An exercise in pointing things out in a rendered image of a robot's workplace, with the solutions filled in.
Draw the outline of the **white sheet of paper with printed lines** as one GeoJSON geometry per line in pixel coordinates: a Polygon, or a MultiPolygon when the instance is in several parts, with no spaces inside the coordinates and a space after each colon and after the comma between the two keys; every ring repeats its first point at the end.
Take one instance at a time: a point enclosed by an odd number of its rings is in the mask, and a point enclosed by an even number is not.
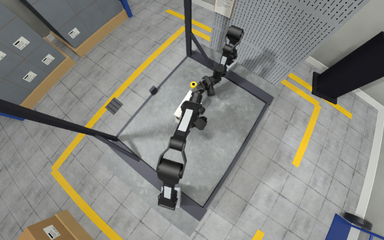
{"type": "Polygon", "coordinates": [[[215,0],[214,12],[230,18],[235,0],[215,0]]]}

